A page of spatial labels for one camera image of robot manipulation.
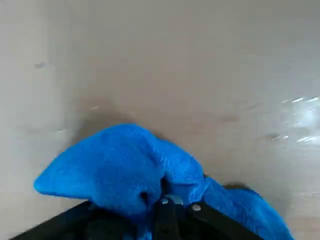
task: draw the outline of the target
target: blue fabric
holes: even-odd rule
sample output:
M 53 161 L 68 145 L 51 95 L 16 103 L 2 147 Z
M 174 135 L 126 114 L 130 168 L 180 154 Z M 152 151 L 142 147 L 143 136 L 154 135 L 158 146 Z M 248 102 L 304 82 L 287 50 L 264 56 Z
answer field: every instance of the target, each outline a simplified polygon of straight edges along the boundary
M 166 193 L 185 205 L 203 200 L 263 239 L 293 239 L 276 211 L 257 193 L 225 189 L 205 177 L 201 165 L 175 144 L 135 124 L 104 129 L 61 153 L 35 180 L 47 195 L 88 199 L 140 223 L 140 239 L 150 239 L 143 219 Z M 144 200 L 141 193 L 146 193 Z

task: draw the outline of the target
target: shiny floor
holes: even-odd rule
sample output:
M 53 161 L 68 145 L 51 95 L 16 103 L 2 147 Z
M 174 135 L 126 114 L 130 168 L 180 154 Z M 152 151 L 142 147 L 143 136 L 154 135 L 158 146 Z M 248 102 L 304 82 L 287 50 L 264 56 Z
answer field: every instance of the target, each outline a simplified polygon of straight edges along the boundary
M 320 1 L 0 0 L 0 239 L 78 203 L 33 190 L 136 122 L 320 239 Z

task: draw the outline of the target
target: fleece cloth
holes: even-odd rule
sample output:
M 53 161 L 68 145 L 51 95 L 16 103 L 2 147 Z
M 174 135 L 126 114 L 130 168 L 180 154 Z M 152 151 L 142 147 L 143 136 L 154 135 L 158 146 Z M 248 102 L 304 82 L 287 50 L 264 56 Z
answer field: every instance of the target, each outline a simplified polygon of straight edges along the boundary
M 141 224 L 163 194 L 188 206 L 204 201 L 266 240 L 292 240 L 283 219 L 257 193 L 225 189 L 177 145 L 136 124 L 120 124 L 90 136 L 56 157 L 35 180 L 46 195 L 88 199 Z M 149 227 L 139 239 L 150 239 Z

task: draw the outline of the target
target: beige floor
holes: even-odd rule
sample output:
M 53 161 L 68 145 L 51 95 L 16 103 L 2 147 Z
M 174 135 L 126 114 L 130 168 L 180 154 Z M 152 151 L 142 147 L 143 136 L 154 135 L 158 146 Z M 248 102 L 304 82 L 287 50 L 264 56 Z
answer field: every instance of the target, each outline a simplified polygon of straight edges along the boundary
M 0 239 L 76 202 L 33 180 L 70 141 L 136 122 L 297 239 L 320 239 L 319 0 L 0 0 Z

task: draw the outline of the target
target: screw head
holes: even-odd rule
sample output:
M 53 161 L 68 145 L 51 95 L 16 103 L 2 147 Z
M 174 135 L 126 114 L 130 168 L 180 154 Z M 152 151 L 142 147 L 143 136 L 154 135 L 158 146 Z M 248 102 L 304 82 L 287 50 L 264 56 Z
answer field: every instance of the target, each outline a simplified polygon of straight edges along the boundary
M 166 198 L 162 198 L 162 200 L 161 200 L 161 204 L 168 204 L 168 199 L 166 199 Z
M 201 206 L 198 205 L 198 204 L 194 204 L 192 206 L 192 210 L 195 211 L 195 212 L 199 212 L 199 211 L 201 211 Z

